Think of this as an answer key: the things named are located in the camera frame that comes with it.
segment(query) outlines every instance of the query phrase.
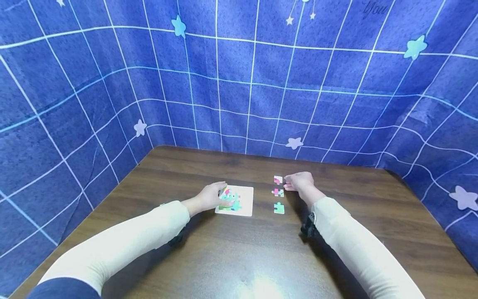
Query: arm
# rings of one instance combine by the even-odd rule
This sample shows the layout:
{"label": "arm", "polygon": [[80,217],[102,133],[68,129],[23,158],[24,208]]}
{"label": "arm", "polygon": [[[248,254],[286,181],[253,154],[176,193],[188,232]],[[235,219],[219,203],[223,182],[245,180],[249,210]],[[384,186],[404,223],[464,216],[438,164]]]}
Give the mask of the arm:
{"label": "arm", "polygon": [[74,278],[91,286],[101,296],[103,284],[111,276],[140,255],[177,236],[190,217],[218,205],[230,206],[231,202],[217,196],[225,186],[225,182],[208,185],[192,199],[170,202],[110,227],[68,250],[38,284],[55,278]]}
{"label": "arm", "polygon": [[285,177],[284,188],[298,191],[315,213],[314,225],[325,242],[372,299],[424,298],[388,249],[339,203],[314,186],[308,172]]}

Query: hand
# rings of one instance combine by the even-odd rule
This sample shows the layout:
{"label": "hand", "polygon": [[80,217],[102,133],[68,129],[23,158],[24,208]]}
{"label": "hand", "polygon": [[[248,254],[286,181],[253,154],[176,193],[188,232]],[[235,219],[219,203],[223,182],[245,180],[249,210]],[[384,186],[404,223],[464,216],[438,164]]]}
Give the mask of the hand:
{"label": "hand", "polygon": [[227,186],[226,182],[217,182],[207,185],[203,190],[191,199],[182,201],[181,203],[189,211],[189,216],[214,209],[217,206],[232,207],[233,201],[222,200],[219,198],[219,193]]}
{"label": "hand", "polygon": [[326,197],[314,186],[314,178],[310,172],[298,172],[285,176],[284,189],[287,191],[298,191],[300,198],[311,208],[314,203]]}

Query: light blue star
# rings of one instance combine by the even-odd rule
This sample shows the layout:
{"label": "light blue star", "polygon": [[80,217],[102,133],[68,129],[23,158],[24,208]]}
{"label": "light blue star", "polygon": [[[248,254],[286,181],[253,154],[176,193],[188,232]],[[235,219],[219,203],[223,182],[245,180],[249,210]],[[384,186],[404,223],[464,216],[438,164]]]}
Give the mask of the light blue star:
{"label": "light blue star", "polygon": [[420,36],[417,40],[409,40],[407,42],[407,51],[403,54],[403,58],[411,57],[412,60],[418,58],[421,51],[427,48],[428,44],[424,42],[425,34]]}
{"label": "light blue star", "polygon": [[181,17],[177,15],[176,20],[172,19],[171,23],[173,23],[174,26],[174,34],[176,36],[182,36],[184,39],[186,39],[186,34],[184,31],[186,31],[186,24],[181,21]]}

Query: left hand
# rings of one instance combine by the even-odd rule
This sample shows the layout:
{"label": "left hand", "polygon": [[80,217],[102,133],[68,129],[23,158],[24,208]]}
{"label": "left hand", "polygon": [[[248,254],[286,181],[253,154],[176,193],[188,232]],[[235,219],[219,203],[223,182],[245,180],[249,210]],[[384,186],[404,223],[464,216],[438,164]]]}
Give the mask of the left hand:
{"label": "left hand", "polygon": [[189,216],[214,209],[217,206],[232,207],[233,201],[222,200],[219,198],[219,192],[227,186],[226,182],[216,182],[207,185],[203,190],[191,199],[182,201],[181,203],[189,211]]}

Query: blue backdrop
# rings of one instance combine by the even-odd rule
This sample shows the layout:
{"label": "blue backdrop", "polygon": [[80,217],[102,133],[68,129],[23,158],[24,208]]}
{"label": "blue backdrop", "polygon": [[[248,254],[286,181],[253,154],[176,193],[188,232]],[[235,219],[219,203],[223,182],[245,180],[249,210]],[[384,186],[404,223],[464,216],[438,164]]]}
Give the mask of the blue backdrop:
{"label": "blue backdrop", "polygon": [[390,169],[478,267],[478,1],[0,9],[0,295],[163,144]]}

